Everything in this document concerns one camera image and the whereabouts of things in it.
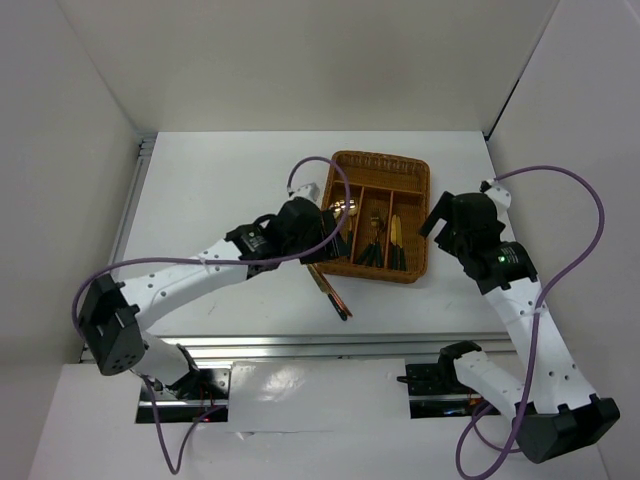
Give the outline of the gold fork green handle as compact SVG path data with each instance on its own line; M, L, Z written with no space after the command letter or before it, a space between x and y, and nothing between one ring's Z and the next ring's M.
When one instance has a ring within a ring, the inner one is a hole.
M384 220L379 215L374 215L371 219L372 225L376 229L375 235L375 243L374 243L374 254L373 259L375 262L375 266L377 268L382 268L384 266L383 254L382 254L382 242L381 240L384 237L385 233L385 223Z
M374 259L373 259L374 243L375 243L375 236L374 236L374 240L368 245L368 247L366 248L366 251L362 255L361 263L363 265L366 265L366 266L374 266L375 265L375 262L374 262Z
M382 257L381 235L384 231L384 221L379 215L375 214L371 217L370 224L375 230L373 241L365 247L357 258L356 263L358 265L382 268L384 261Z

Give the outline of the brown wicker cutlery tray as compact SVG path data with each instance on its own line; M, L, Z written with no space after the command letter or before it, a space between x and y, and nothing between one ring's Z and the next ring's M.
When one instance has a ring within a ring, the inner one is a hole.
M428 246L419 229L429 213L430 167L419 159L398 155L342 150L332 159L346 174L351 199L359 205L352 260L346 257L324 262L318 270L324 274L411 284L421 278L428 266ZM358 265L357 258L373 241L373 215L385 223L381 240L384 266ZM403 248L407 270L391 269L391 220L401 219Z

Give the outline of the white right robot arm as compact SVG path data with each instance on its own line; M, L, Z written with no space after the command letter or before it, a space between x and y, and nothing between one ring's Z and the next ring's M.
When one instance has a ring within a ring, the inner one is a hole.
M436 379L448 392L464 386L480 394L517 431L524 456L540 464L593 445L619 420L612 398L599 396L571 356L542 298L542 285L526 251L504 241L499 219L509 193L444 193L420 229L444 226L437 246L454 256L494 308L527 368L519 381L492 362L473 341L443 348Z

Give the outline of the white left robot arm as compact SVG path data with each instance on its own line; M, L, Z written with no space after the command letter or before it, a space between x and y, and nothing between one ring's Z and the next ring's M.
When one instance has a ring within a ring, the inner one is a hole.
M221 288L277 269L287 260L314 264L346 251L339 217L303 197L276 214L236 227L183 263L125 281L109 273L88 285L78 326L104 376L132 371L163 386L176 399L194 399L217 389L187 349L151 334L169 313Z

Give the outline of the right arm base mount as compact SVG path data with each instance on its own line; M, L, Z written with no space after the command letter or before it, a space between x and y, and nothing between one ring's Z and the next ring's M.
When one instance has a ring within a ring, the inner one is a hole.
M396 381L405 385L412 419L466 417L484 398L457 379L454 361L463 354L481 352L472 341L462 341L440 350L435 363L407 364Z

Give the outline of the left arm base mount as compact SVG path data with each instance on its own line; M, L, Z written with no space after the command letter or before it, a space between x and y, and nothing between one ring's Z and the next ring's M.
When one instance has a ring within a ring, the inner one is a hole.
M152 395L156 399L161 423L191 423L205 413L205 423L226 423L229 417L231 365L214 363L213 366L201 367L200 370L203 375L200 383L191 387L186 394L178 394L153 377L150 378L151 387L143 383L135 423L154 422Z

